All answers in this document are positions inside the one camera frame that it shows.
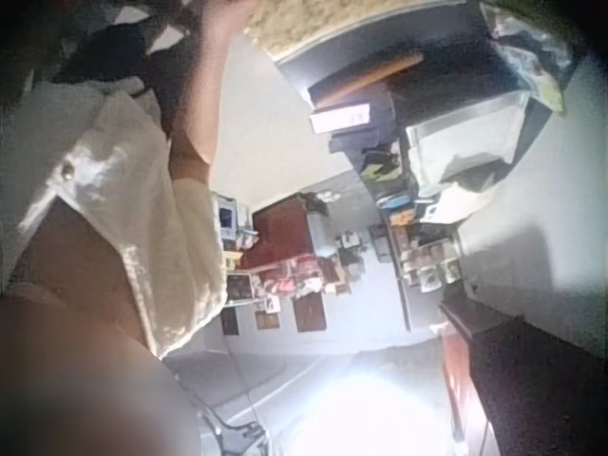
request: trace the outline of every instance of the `bright light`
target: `bright light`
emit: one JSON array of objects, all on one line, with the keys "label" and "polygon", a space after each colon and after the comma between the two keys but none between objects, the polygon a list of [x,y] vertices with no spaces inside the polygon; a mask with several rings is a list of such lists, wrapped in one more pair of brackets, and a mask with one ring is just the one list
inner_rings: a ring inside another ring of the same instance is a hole
[{"label": "bright light", "polygon": [[354,376],[319,395],[294,456],[445,456],[448,432],[429,406],[391,383]]}]

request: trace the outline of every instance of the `wall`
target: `wall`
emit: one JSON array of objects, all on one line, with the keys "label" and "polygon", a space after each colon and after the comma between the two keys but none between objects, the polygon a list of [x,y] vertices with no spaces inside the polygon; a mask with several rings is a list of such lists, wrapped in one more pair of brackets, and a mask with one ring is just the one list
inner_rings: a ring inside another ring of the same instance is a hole
[{"label": "wall", "polygon": [[379,263],[370,249],[366,273],[352,294],[324,296],[328,329],[298,333],[291,301],[281,303],[280,329],[258,331],[255,310],[238,308],[239,336],[227,336],[234,352],[262,354],[338,354],[406,346],[433,337],[429,329],[406,332],[403,310],[391,264]]},{"label": "wall", "polygon": [[315,135],[311,108],[270,57],[244,37],[233,42],[221,93],[211,188],[254,210],[352,169]]},{"label": "wall", "polygon": [[494,200],[460,229],[480,298],[606,355],[606,80],[586,58]]},{"label": "wall", "polygon": [[320,193],[327,190],[340,194],[338,201],[328,205],[335,235],[345,231],[366,231],[370,225],[380,222],[373,199],[354,170],[315,183],[302,189],[302,192]]}]

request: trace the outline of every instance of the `clothing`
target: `clothing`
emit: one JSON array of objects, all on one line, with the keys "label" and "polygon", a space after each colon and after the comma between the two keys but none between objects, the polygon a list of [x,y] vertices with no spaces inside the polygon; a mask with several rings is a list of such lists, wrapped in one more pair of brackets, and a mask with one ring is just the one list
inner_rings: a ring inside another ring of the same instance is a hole
[{"label": "clothing", "polygon": [[54,83],[116,82],[138,77],[161,107],[161,126],[171,137],[181,94],[199,44],[186,36],[170,48],[146,56],[142,23],[120,24],[97,31],[76,50]]},{"label": "clothing", "polygon": [[164,356],[221,310],[224,261],[210,190],[172,182],[160,110],[142,81],[42,84],[3,135],[2,287],[55,198],[119,253],[149,349]]}]

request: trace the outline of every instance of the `sleeve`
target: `sleeve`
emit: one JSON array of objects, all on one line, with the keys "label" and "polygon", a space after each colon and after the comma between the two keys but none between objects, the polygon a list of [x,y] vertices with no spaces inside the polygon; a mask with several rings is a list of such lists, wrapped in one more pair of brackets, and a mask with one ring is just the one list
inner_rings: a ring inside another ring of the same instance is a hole
[{"label": "sleeve", "polygon": [[197,290],[197,330],[219,314],[227,298],[217,203],[209,188],[196,180],[174,180],[173,191]]}]

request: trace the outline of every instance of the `hand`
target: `hand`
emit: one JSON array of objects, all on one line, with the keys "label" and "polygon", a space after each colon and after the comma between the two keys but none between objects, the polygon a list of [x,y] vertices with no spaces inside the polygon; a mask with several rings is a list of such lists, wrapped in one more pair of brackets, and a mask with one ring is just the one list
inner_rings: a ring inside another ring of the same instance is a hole
[{"label": "hand", "polygon": [[215,39],[230,38],[242,31],[259,0],[205,0],[202,9],[202,32]]}]

